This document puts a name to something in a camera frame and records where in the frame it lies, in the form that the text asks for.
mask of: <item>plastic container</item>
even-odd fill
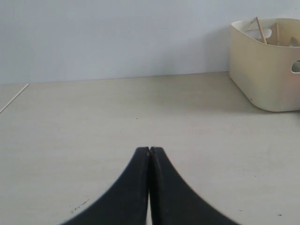
[[[258,108],[300,110],[300,20],[259,21],[268,44],[256,21],[231,24],[230,77]]]

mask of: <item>wooden stick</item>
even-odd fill
[[[275,24],[276,26],[276,44],[280,45],[280,39],[279,39],[279,25],[278,23]]]
[[[21,90],[19,90],[18,93],[9,101],[6,103],[5,106],[3,106],[2,109],[0,109],[0,114],[29,86],[29,84],[26,84],[24,87],[22,87]]]
[[[258,25],[259,32],[260,32],[260,34],[261,34],[261,36],[262,36],[262,40],[263,40],[263,42],[266,44],[266,43],[267,43],[267,40],[266,40],[266,37],[265,37],[264,34],[263,34],[263,30],[262,30],[261,24],[259,23],[258,17],[256,17],[256,21],[257,21],[257,25]]]

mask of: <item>cream plastic basket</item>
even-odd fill
[[[300,110],[300,20],[261,19],[260,25],[271,33],[268,44],[249,35],[258,32],[256,21],[231,24],[230,77],[258,108]]]

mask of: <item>storage bin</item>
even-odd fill
[[[258,108],[300,110],[300,20],[261,19],[260,25],[268,44],[256,21],[231,24],[230,77]]]

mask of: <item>white wall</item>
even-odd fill
[[[228,70],[228,25],[297,0],[0,0],[0,83]]]

